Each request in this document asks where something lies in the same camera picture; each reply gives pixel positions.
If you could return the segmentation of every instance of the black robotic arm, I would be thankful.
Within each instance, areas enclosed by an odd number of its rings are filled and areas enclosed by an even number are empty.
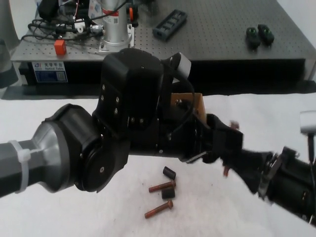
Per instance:
[[[195,106],[186,80],[190,66],[180,53],[167,60],[130,48],[108,55],[92,115],[68,104],[43,121],[31,140],[0,144],[0,197],[35,183],[50,192],[74,184],[98,192],[129,155],[187,163],[221,158],[253,194],[315,221],[310,166],[288,148],[280,155],[243,150],[241,132]],[[192,92],[176,103],[171,101],[174,78]]]

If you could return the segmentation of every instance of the bolt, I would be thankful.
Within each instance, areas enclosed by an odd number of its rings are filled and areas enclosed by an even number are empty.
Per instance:
[[[169,187],[176,187],[176,181],[175,180],[171,180],[170,182],[168,183],[164,183],[164,184],[159,184],[157,186],[153,186],[153,187],[150,187],[148,189],[148,191],[150,193],[154,192],[154,191],[158,191],[158,190],[161,190],[161,189],[165,189],[165,188],[169,188]]]
[[[165,204],[159,206],[159,207],[156,207],[154,210],[151,210],[147,213],[145,213],[145,218],[148,219],[154,215],[156,215],[157,213],[167,209],[167,208],[172,208],[173,207],[173,202],[172,200],[168,200],[168,202],[166,202]]]

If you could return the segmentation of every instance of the gray cylinder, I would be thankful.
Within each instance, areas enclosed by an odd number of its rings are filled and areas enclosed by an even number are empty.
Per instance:
[[[124,0],[102,0],[103,14],[111,13]],[[105,30],[104,41],[108,46],[122,46],[129,44],[131,34],[128,33],[126,8],[123,6],[118,12],[103,18]]]
[[[48,191],[57,192],[73,185],[67,142],[57,125],[42,123],[31,140],[19,145],[31,151],[27,186],[39,183]],[[11,143],[0,144],[0,197],[19,191],[22,176],[15,147]]]

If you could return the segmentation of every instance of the brown cardboard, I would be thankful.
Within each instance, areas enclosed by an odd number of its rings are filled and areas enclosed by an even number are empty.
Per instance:
[[[172,93],[171,94],[171,104],[175,105],[176,100],[189,100],[192,101],[193,96],[191,93]],[[203,95],[201,93],[195,93],[195,105],[194,108],[198,111],[199,118],[206,123],[206,113],[203,102]]]

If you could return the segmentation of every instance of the white tablecloth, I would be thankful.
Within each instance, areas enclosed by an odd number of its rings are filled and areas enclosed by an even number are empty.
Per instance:
[[[316,110],[316,94],[207,96],[206,111],[223,122],[237,120],[244,147],[280,152],[296,149],[307,160],[299,112]],[[66,103],[90,113],[96,100],[0,100],[0,143],[28,140],[44,118]],[[174,208],[146,220],[144,213],[164,203],[148,187],[168,181],[164,166],[177,172]],[[106,188],[86,193],[69,188],[50,194],[40,185],[0,199],[2,237],[315,237],[316,229],[276,205],[253,196],[221,163],[192,165],[176,158],[130,156]]]

